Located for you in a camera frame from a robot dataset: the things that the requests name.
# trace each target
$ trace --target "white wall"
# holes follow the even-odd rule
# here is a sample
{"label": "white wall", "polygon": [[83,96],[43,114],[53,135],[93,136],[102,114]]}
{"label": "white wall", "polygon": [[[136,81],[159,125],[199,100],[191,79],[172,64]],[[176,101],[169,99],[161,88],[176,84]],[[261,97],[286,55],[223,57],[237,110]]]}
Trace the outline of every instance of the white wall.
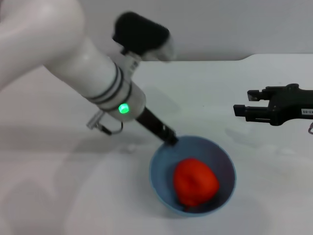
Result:
{"label": "white wall", "polygon": [[96,45],[114,56],[113,22],[135,11],[168,27],[180,60],[312,53],[312,0],[80,0]]}

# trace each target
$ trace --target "green led light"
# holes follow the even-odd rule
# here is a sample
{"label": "green led light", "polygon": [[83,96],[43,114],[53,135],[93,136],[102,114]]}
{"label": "green led light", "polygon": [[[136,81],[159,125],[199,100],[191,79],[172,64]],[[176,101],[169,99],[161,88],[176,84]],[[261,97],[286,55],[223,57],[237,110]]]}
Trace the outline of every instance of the green led light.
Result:
{"label": "green led light", "polygon": [[128,104],[121,104],[119,107],[118,107],[118,110],[121,114],[126,114],[129,112],[129,106]]}

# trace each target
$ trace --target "red fruit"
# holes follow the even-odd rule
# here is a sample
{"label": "red fruit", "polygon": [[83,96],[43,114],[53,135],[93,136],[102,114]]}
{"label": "red fruit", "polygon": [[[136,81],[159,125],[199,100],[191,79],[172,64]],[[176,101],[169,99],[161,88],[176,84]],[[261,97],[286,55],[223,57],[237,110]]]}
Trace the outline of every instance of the red fruit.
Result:
{"label": "red fruit", "polygon": [[175,168],[174,189],[179,201],[188,207],[209,201],[219,188],[213,171],[195,158],[185,159]]}

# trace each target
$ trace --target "white table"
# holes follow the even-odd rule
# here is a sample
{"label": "white table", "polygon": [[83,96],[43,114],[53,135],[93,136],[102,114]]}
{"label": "white table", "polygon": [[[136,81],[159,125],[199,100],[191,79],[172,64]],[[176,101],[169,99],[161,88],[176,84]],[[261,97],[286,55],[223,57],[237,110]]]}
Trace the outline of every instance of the white table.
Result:
{"label": "white table", "polygon": [[233,197],[201,218],[175,216],[153,194],[158,139],[135,122],[113,138],[88,130],[96,107],[43,68],[29,73],[0,93],[0,234],[312,234],[311,121],[272,127],[232,108],[265,86],[313,89],[312,65],[310,54],[142,63],[134,80],[149,108],[178,134],[215,141],[235,164]]}

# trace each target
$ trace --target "blue bowl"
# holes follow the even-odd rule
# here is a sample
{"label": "blue bowl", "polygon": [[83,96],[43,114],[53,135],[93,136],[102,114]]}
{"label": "blue bowl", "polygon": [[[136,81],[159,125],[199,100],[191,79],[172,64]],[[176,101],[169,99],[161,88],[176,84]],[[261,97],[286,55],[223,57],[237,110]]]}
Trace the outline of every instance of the blue bowl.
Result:
{"label": "blue bowl", "polygon": [[[174,190],[173,174],[176,165],[190,157],[211,168],[220,182],[220,189],[208,203],[183,211]],[[204,216],[223,206],[230,199],[236,183],[234,164],[228,154],[216,143],[196,136],[179,137],[173,147],[163,144],[151,159],[149,177],[159,200],[173,212],[187,217]]]}

